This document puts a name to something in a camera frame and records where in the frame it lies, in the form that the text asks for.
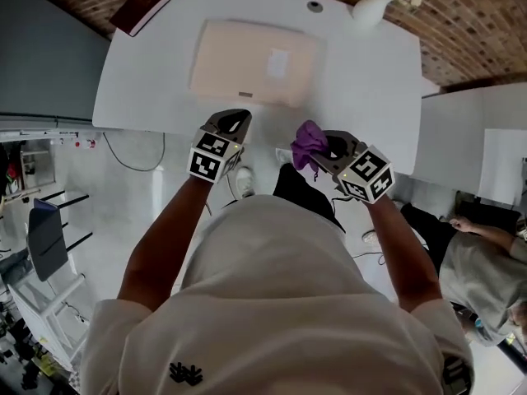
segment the hand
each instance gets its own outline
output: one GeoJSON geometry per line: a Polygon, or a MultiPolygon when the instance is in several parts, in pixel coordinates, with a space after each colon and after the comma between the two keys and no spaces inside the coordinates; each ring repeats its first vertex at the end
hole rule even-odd
{"type": "Polygon", "coordinates": [[[450,220],[450,224],[461,231],[462,233],[471,233],[473,232],[474,224],[472,221],[467,220],[464,216],[457,216],[450,220]]]}

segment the white table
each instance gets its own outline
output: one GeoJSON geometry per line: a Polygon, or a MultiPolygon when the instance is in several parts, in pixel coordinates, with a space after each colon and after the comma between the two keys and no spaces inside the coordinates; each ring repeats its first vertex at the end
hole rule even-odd
{"type": "Polygon", "coordinates": [[[247,142],[288,147],[306,119],[348,130],[374,144],[400,173],[411,174],[421,116],[417,36],[381,22],[360,31],[334,0],[171,0],[138,35],[117,30],[97,91],[93,124],[194,135],[222,109],[247,108],[247,142]],[[322,4],[321,13],[307,3],[322,4]],[[324,61],[302,109],[197,97],[189,79],[207,19],[250,21],[299,30],[325,42],[324,61]]]}

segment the maroon book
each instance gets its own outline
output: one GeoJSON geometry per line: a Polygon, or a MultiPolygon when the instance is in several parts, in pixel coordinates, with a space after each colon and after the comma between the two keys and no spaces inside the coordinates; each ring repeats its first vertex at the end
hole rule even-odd
{"type": "Polygon", "coordinates": [[[135,36],[170,0],[127,0],[112,16],[110,23],[135,36]]]}

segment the white label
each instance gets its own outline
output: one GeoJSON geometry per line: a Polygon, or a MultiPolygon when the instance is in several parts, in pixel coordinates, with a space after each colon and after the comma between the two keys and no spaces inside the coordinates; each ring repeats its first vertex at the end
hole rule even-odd
{"type": "Polygon", "coordinates": [[[271,55],[267,61],[267,74],[270,77],[282,79],[286,76],[287,63],[289,62],[289,51],[283,49],[271,49],[271,55]]]}

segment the purple fabric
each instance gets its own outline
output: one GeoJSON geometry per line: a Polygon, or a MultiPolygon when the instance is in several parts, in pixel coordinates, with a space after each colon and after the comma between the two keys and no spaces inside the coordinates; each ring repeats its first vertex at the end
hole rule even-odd
{"type": "Polygon", "coordinates": [[[318,173],[319,166],[310,158],[310,154],[329,149],[328,139],[313,120],[307,120],[296,131],[296,139],[291,144],[291,149],[293,165],[297,170],[303,170],[309,164],[311,169],[318,173]]]}

